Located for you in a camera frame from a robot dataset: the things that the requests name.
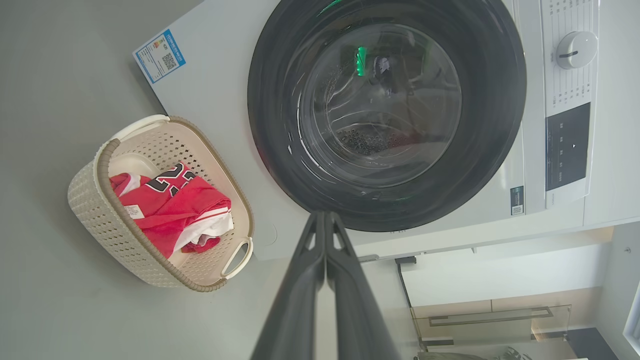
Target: clothes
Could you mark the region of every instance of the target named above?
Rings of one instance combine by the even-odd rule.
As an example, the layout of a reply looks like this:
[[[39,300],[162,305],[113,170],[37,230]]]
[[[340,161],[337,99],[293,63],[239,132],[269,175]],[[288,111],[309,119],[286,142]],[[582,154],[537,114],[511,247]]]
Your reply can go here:
[[[154,179],[136,174],[111,178],[111,187],[138,227],[168,258],[200,236],[233,229],[231,200],[183,163]]]
[[[197,252],[198,254],[202,254],[203,252],[213,248],[217,244],[220,243],[220,238],[211,238],[208,235],[202,235],[200,237],[200,241],[197,244],[188,243],[182,248],[182,252]]]

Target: green light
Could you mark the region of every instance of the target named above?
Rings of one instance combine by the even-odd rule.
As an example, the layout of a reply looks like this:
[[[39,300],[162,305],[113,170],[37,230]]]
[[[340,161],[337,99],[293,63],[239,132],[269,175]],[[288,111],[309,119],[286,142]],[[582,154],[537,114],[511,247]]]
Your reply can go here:
[[[342,0],[334,0],[331,4],[327,5],[326,8],[322,9],[322,11],[316,15],[316,17],[320,16],[323,12],[327,11],[327,9],[329,9],[330,7],[332,7],[333,5],[341,2]]]
[[[367,48],[360,46],[356,53],[356,71],[358,76],[364,76],[365,74],[365,60],[367,59]]]

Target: plastic laundry basket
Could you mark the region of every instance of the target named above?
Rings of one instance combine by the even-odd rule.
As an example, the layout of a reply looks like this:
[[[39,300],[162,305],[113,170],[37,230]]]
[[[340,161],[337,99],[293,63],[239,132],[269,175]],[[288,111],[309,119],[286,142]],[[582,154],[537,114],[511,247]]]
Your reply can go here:
[[[127,214],[111,189],[109,177],[122,172],[155,177],[179,161],[231,199],[234,229],[202,254],[177,251],[166,259]],[[217,290],[242,270],[253,252],[252,214],[240,188],[205,136],[179,117],[153,115],[117,133],[73,178],[68,201],[91,235],[151,285]],[[248,244],[246,255],[229,271],[244,244]]]

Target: washing machine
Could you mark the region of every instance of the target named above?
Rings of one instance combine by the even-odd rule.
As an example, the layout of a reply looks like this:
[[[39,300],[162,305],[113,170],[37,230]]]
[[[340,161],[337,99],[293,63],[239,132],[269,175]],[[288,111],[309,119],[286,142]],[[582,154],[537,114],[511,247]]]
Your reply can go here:
[[[592,0],[205,1],[133,52],[234,175],[260,259],[309,211],[356,245],[589,192]]]

